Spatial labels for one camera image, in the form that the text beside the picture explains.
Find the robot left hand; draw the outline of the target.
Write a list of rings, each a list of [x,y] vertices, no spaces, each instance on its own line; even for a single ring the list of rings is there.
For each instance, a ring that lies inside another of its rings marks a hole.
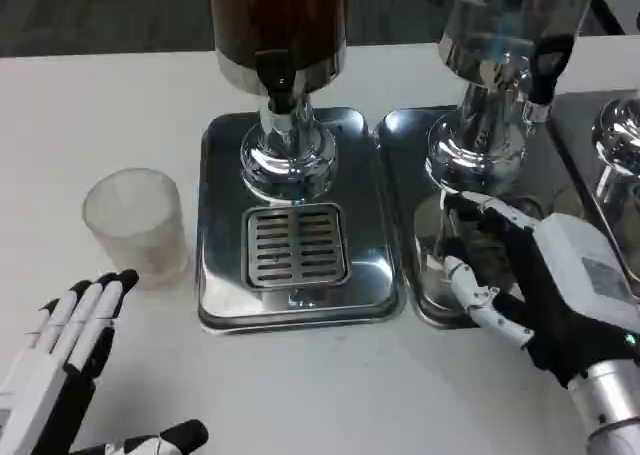
[[[1,451],[70,454],[138,273],[80,280],[37,312],[1,383]]]

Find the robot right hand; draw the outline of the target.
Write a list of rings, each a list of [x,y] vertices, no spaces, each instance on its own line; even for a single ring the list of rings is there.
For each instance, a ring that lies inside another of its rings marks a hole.
[[[553,213],[536,219],[485,194],[447,194],[444,206],[504,246],[519,297],[477,274],[459,238],[444,242],[444,270],[464,312],[525,350],[567,387],[604,363],[636,366],[639,333],[633,296],[607,238],[587,221]]]

